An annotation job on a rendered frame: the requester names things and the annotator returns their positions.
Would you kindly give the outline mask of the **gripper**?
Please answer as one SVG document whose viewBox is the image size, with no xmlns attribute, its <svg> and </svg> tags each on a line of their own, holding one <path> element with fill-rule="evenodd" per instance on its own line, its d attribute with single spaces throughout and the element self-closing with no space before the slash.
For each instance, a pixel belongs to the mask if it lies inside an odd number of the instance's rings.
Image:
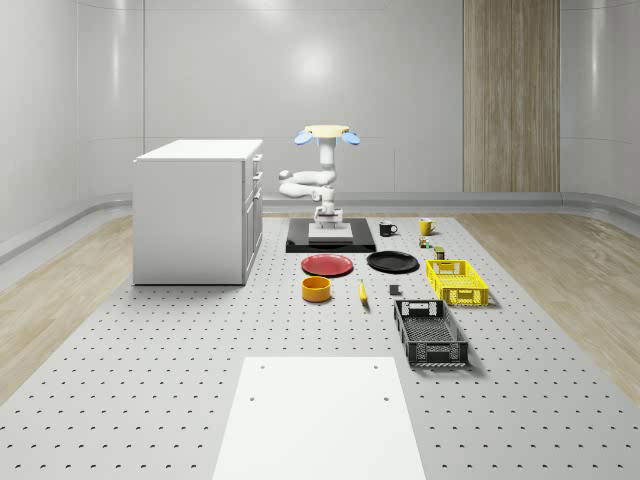
<svg viewBox="0 0 640 480">
<path fill-rule="evenodd" d="M 320 228 L 336 228 L 343 222 L 343 210 L 334 209 L 327 212 L 325 207 L 317 207 L 314 214 L 314 222 Z"/>
</svg>

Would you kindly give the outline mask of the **black stove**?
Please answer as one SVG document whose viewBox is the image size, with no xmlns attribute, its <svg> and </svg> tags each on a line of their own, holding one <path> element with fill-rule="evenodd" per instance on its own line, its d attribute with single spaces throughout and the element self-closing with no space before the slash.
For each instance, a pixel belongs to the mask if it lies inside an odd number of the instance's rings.
<svg viewBox="0 0 640 480">
<path fill-rule="evenodd" d="M 376 245 L 367 220 L 364 218 L 347 218 L 351 224 L 352 243 L 311 243 L 308 240 L 310 218 L 291 218 L 286 241 L 287 253 L 372 253 Z"/>
</svg>

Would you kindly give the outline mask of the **red plate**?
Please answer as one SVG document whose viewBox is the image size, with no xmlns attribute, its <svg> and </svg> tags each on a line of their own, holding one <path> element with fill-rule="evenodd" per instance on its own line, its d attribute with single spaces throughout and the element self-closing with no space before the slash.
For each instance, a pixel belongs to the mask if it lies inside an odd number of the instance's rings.
<svg viewBox="0 0 640 480">
<path fill-rule="evenodd" d="M 353 270 L 352 261 L 342 255 L 316 254 L 304 258 L 301 268 L 309 275 L 322 277 L 338 277 Z"/>
</svg>

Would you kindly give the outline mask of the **yellow bowl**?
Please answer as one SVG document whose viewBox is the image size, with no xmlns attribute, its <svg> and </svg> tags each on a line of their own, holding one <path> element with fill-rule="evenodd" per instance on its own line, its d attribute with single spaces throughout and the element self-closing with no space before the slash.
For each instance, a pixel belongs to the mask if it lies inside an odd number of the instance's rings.
<svg viewBox="0 0 640 480">
<path fill-rule="evenodd" d="M 331 281 L 322 276 L 307 277 L 302 281 L 302 298 L 308 302 L 321 303 L 331 297 Z"/>
</svg>

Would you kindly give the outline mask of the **black plate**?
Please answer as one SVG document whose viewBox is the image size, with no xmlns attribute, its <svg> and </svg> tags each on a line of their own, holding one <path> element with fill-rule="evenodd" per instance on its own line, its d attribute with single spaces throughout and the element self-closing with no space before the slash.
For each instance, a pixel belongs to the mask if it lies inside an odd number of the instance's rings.
<svg viewBox="0 0 640 480">
<path fill-rule="evenodd" d="M 391 274 L 410 273 L 419 268 L 418 260 L 399 251 L 378 251 L 367 257 L 367 264 L 374 270 Z"/>
</svg>

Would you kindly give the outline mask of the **white cabinet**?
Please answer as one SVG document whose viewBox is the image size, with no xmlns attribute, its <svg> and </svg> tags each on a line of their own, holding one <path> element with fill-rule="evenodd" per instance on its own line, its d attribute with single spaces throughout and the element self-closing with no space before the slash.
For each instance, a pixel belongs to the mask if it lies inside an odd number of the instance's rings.
<svg viewBox="0 0 640 480">
<path fill-rule="evenodd" d="M 246 283 L 261 240 L 253 167 L 261 145 L 176 140 L 134 161 L 134 283 Z"/>
</svg>

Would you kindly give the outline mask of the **yellow basket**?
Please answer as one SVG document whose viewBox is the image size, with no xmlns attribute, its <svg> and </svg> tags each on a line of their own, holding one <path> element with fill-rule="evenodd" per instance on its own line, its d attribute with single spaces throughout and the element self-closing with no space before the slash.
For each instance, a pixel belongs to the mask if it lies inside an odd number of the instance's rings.
<svg viewBox="0 0 640 480">
<path fill-rule="evenodd" d="M 428 260 L 426 276 L 436 297 L 449 305 L 488 304 L 488 286 L 466 260 Z"/>
</svg>

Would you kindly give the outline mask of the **dark grey basket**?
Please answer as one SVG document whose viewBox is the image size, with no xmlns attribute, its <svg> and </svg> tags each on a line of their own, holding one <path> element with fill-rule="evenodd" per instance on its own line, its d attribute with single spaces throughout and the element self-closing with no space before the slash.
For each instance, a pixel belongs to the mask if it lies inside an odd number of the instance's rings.
<svg viewBox="0 0 640 480">
<path fill-rule="evenodd" d="M 396 300 L 394 317 L 410 365 L 468 363 L 468 340 L 442 300 Z"/>
</svg>

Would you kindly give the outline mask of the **white board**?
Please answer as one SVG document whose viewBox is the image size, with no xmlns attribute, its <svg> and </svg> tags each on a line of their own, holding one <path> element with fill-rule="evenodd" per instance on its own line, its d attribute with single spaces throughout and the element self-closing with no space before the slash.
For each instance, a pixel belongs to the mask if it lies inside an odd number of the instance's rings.
<svg viewBox="0 0 640 480">
<path fill-rule="evenodd" d="M 391 357 L 248 357 L 213 480 L 425 480 Z"/>
</svg>

